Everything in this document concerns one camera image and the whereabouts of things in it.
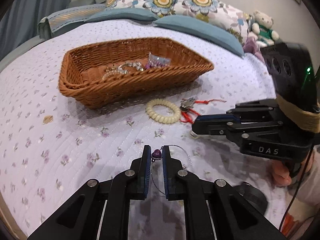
silver chain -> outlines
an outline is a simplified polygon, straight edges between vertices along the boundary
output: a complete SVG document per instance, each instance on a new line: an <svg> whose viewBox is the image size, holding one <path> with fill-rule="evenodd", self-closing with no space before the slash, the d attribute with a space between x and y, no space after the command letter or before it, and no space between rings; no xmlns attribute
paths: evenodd
<svg viewBox="0 0 320 240"><path fill-rule="evenodd" d="M175 144L170 144L168 146L175 146L175 147L179 147L182 151L184 151L184 153L186 154L186 156L188 157L188 160L189 160L189 163L190 163L190 168L191 168L191 171L194 173L194 170L193 170L193 164L192 164L192 161L191 161L191 158L189 156L189 154L187 153L187 151L185 149L183 149L181 146L179 145L175 145Z"/></svg>
<svg viewBox="0 0 320 240"><path fill-rule="evenodd" d="M192 164L191 158L190 158L189 154L187 153L187 151L186 151L185 149L183 149L183 148L182 148L181 146L179 146L179 145L170 144L170 145L168 145L168 146L179 147L181 150L183 150L184 153L186 154L186 156L188 157L188 160L189 160L189 163L190 163L190 167L191 167L191 171L194 172L194 170L193 170L193 164ZM153 185L155 185L155 187L156 187L156 189L157 189L158 191L160 191L163 195L165 195L165 193L162 192L162 191L158 188L158 186L156 185L155 181L153 180L153 175L152 175L153 163L152 163L152 165L151 165L151 178L152 178Z"/></svg>
<svg viewBox="0 0 320 240"><path fill-rule="evenodd" d="M155 184L155 181L153 180L153 176L152 176L152 168L153 168L153 163L151 165L151 178L152 178L152 182L153 182L153 185L155 185L156 189L159 190L159 188L157 187L157 185Z"/></svg>

floral pillow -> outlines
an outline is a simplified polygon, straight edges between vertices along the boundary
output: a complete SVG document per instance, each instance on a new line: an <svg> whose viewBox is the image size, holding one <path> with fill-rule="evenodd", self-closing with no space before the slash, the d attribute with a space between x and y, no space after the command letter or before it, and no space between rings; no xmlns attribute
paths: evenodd
<svg viewBox="0 0 320 240"><path fill-rule="evenodd" d="M218 0L177 0L172 14L191 16L220 27L245 44L252 16Z"/></svg>
<svg viewBox="0 0 320 240"><path fill-rule="evenodd" d="M106 10L113 8L145 8L159 17L172 14L176 0L108 0Z"/></svg>

pillow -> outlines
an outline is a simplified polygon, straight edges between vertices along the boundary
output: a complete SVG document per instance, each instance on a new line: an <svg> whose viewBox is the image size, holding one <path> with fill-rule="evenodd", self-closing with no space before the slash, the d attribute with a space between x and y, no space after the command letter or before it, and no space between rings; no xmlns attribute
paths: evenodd
<svg viewBox="0 0 320 240"><path fill-rule="evenodd" d="M106 10L115 8L141 8L151 10L159 17L172 14L176 0L108 0Z"/></svg>
<svg viewBox="0 0 320 240"><path fill-rule="evenodd" d="M51 39L84 24L84 21L97 12L103 11L105 4L93 4L68 8L54 12L44 17L38 23L38 32L41 39Z"/></svg>
<svg viewBox="0 0 320 240"><path fill-rule="evenodd" d="M190 16L224 29L236 36L242 45L247 41L249 24L252 25L253 19L218 0L177 0L172 10L172 14Z"/></svg>
<svg viewBox="0 0 320 240"><path fill-rule="evenodd" d="M149 10L139 8L120 8L98 12L92 15L85 23L101 22L113 19L131 19L138 21L155 21L159 19L157 15Z"/></svg>
<svg viewBox="0 0 320 240"><path fill-rule="evenodd" d="M188 33L211 41L228 51L243 56L244 51L238 39L217 26L183 15L170 15L154 22L157 26Z"/></svg>

hand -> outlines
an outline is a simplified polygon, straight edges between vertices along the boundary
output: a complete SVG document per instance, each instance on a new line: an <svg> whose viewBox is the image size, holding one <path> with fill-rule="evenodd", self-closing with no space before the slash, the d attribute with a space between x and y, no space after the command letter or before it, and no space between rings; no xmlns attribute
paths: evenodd
<svg viewBox="0 0 320 240"><path fill-rule="evenodd" d="M312 167L314 154L315 150L313 150L312 152L312 156L308 163L306 172L310 171ZM305 166L306 161L307 158L305 158L305 160L301 163L301 168L298 174L298 180L302 175L302 170ZM272 160L272 176L277 186L288 186L292 183L292 178L289 176L289 170L281 161Z"/></svg>

jewelry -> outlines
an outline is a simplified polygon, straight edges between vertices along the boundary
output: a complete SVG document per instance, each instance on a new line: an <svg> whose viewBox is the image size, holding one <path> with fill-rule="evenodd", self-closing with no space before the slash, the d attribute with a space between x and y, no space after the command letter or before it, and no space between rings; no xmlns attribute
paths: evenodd
<svg viewBox="0 0 320 240"><path fill-rule="evenodd" d="M156 105L167 106L168 108L170 108L174 111L174 115L173 116L163 116L161 114L157 114L153 110L153 106L156 106ZM159 98L153 99L147 103L146 112L152 119L154 119L155 121L157 121L159 123L175 123L181 117L181 110L178 106L169 102L168 100L159 99Z"/></svg>
<svg viewBox="0 0 320 240"><path fill-rule="evenodd" d="M105 69L106 73L102 76L102 80L105 80L107 77L111 76L111 75L115 75L115 74L128 74L129 71L124 70L122 68L122 65L119 67L115 67L115 64L113 64L113 67L106 67Z"/></svg>
<svg viewBox="0 0 320 240"><path fill-rule="evenodd" d="M149 60L146 64L145 68L161 68L161 67L168 67L170 65L171 59L165 58L165 57L158 57L155 55L152 55L151 52L149 52Z"/></svg>
<svg viewBox="0 0 320 240"><path fill-rule="evenodd" d="M125 64L123 65L127 65L128 67L135 67L138 71L144 71L144 68L142 67L142 63L141 62L128 62L126 61Z"/></svg>
<svg viewBox="0 0 320 240"><path fill-rule="evenodd" d="M153 185L155 185L155 187L156 187L156 189L157 189L158 191L160 191L163 195L165 195L165 193L162 192L162 191L157 187L155 181L153 180L153 175L152 175L153 163L154 163L155 161L158 161L158 160L161 160L161 159L162 159L162 152L161 152L161 150L159 150L159 149L154 150L153 153L151 154L151 162L152 162L152 165L151 165L151 171L150 171L150 173L151 173L151 179L152 179Z"/></svg>
<svg viewBox="0 0 320 240"><path fill-rule="evenodd" d="M168 146L175 146L175 147L179 147L181 150L184 151L184 153L187 155L188 157L188 160L189 160L189 163L190 163L190 167L191 167L191 171L194 173L194 170L193 170L193 164L192 164L192 161L191 161L191 158L190 156L188 155L187 151L185 149L183 149L181 146L179 145L175 145L175 144L170 144ZM155 185L156 189L158 191L160 191L163 195L165 195L164 192L162 192L158 186L156 185L155 181L153 180L153 175L152 175L152 168L153 168L153 163L155 161L158 161L158 160L161 160L162 159L162 151L159 150L159 149L156 149L153 151L153 153L151 154L151 162L152 162L152 165L151 165L151 179L152 179L152 182L153 182L153 185Z"/></svg>
<svg viewBox="0 0 320 240"><path fill-rule="evenodd" d="M192 109L193 105L194 104L206 104L207 105L212 101L219 101L219 102L223 102L223 103L226 102L225 100L221 100L221 99L211 99L211 100L204 100L204 101L199 101L199 100L196 100L195 98L183 99L181 101L180 110L181 110L181 114L183 115L185 120L180 119L180 122L189 122L189 123L193 124L194 121L191 119L189 112L195 114L196 116L201 115L197 111Z"/></svg>

